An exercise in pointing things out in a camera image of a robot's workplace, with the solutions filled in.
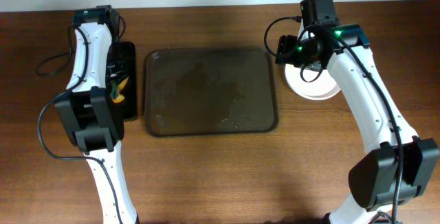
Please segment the yellow green sponge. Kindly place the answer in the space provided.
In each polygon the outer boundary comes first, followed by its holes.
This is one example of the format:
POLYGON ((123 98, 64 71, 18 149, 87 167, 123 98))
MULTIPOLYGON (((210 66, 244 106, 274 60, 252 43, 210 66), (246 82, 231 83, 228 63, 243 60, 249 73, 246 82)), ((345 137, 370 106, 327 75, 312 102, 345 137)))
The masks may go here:
POLYGON ((124 78, 121 81, 117 81, 117 80, 111 80, 111 99, 113 100, 114 103, 121 103, 123 100, 125 100, 125 96, 123 94, 121 94, 121 91, 125 88, 125 86, 127 85, 127 82, 129 80, 129 77, 127 76, 126 78, 124 78))

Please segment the white plate top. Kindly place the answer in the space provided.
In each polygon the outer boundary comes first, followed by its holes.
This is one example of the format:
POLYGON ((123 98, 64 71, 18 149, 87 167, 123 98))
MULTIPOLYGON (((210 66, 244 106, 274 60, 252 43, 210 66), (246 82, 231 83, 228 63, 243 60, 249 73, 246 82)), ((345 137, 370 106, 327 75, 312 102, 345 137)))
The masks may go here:
POLYGON ((327 100, 340 92, 340 87, 325 69, 319 77, 312 81, 318 71, 305 69, 302 74, 301 68, 293 65, 285 65, 285 81, 293 92, 308 100, 327 100))

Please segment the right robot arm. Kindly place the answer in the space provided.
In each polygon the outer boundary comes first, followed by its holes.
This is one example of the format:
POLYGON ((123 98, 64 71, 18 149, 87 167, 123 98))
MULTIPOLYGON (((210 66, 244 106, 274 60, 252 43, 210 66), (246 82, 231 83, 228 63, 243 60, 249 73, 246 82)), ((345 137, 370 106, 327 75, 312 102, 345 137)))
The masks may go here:
POLYGON ((276 63, 326 71, 343 93, 360 130, 365 156, 349 171, 350 193, 323 223, 397 221, 397 208, 425 192, 439 160, 433 138, 421 139, 393 102, 357 24, 310 25, 283 35, 276 63))

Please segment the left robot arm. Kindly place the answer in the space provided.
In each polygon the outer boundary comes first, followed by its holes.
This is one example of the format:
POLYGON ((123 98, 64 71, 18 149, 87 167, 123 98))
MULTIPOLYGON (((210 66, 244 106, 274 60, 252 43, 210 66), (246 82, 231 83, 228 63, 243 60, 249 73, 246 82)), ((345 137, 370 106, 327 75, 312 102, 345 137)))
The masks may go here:
POLYGON ((138 223, 122 166, 124 122, 137 117, 135 45, 123 42, 125 22, 110 5, 76 11, 71 78, 54 107, 87 161, 104 223, 138 223))

